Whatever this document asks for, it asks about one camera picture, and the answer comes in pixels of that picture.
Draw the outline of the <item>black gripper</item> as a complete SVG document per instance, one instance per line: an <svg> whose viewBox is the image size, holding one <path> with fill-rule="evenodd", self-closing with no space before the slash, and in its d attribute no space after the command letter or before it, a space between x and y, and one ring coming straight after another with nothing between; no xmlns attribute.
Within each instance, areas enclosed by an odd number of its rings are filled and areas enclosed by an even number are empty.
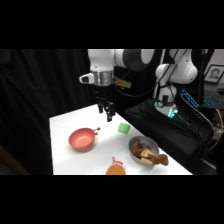
<svg viewBox="0 0 224 224"><path fill-rule="evenodd" d="M107 105L107 121L110 122L115 116L115 104L113 102L113 89L114 86L95 86L95 96L99 108L99 113L103 113L104 107L102 105Z"/></svg>

